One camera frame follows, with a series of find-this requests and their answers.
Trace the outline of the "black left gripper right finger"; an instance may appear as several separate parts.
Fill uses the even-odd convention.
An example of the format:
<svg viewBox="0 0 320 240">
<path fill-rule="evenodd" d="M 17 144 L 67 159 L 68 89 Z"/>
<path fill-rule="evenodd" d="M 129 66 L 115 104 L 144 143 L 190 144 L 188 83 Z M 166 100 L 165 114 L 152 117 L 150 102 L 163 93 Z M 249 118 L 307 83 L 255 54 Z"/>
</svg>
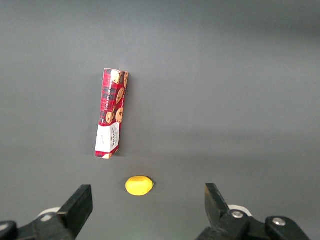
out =
<svg viewBox="0 0 320 240">
<path fill-rule="evenodd" d="M 205 211 L 210 222 L 198 240 L 308 240 L 309 237 L 290 218 L 269 216 L 256 220 L 242 206 L 228 205 L 214 183 L 205 185 Z"/>
</svg>

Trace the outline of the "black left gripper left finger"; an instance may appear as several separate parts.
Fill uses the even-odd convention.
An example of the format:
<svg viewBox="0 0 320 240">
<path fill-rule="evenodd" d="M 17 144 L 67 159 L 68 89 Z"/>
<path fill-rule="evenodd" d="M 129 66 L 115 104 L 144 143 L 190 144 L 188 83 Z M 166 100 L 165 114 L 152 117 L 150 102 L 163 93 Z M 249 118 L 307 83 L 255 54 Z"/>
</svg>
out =
<svg viewBox="0 0 320 240">
<path fill-rule="evenodd" d="M 0 222 L 2 240 L 74 240 L 93 211 L 92 186 L 81 185 L 57 212 L 47 212 L 18 227 L 12 220 Z"/>
</svg>

